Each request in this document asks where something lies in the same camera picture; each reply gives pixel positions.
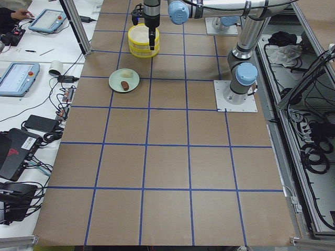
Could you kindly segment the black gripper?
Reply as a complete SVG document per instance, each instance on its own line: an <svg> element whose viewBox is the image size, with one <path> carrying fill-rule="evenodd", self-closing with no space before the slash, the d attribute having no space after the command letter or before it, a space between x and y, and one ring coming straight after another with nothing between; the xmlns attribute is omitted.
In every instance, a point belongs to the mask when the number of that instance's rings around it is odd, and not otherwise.
<svg viewBox="0 0 335 251"><path fill-rule="evenodd" d="M155 29L160 25L160 0L143 1L144 24L149 28L149 47L155 49Z"/></svg>

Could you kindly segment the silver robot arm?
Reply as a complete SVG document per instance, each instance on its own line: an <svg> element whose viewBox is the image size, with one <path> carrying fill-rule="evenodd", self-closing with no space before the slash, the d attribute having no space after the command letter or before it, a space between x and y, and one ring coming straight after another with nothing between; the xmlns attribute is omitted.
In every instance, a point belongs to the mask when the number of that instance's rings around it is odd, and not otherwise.
<svg viewBox="0 0 335 251"><path fill-rule="evenodd" d="M240 20L239 16L224 16L218 18L216 27L218 30L225 30L232 26L241 26L241 23L238 21Z"/></svg>
<svg viewBox="0 0 335 251"><path fill-rule="evenodd" d="M249 61L252 51L269 19L289 6L291 1L168 1L167 4L170 20L176 25L182 25L191 18L245 17L239 40L228 55L232 80L224 90L227 102L234 105L244 103L258 76L257 68Z"/></svg>

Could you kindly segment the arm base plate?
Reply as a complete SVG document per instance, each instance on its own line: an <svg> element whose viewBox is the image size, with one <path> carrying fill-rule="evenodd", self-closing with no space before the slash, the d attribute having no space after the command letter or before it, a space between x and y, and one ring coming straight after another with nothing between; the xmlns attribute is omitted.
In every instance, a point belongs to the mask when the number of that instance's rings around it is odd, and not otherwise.
<svg viewBox="0 0 335 251"><path fill-rule="evenodd" d="M257 112L253 89L246 94L236 94L230 89L231 81L214 80L214 90L218 112Z"/></svg>
<svg viewBox="0 0 335 251"><path fill-rule="evenodd" d="M207 35L236 37L238 35L237 21L237 16L205 18Z"/></svg>

